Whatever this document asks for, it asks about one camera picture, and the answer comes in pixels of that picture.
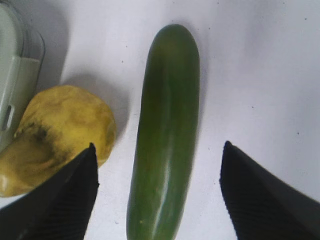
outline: white surface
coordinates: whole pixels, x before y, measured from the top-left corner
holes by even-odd
[[[147,54],[170,23],[189,28],[201,57],[198,143],[176,239],[236,239],[219,185],[226,140],[320,201],[320,1],[14,2],[46,43],[38,89],[86,87],[119,126],[86,240],[126,239]]]

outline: yellow fruit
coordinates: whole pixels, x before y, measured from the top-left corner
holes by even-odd
[[[0,154],[0,196],[31,191],[93,143],[98,166],[116,138],[112,111],[100,98],[71,85],[38,93],[27,106],[14,140]]]

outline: green cucumber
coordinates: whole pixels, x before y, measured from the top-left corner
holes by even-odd
[[[147,58],[127,209],[128,240],[173,240],[193,166],[199,111],[197,45],[181,25],[156,35]]]

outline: plastic container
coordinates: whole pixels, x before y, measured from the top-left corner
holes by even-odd
[[[44,52],[41,35],[0,1],[0,151],[13,140],[35,93]]]

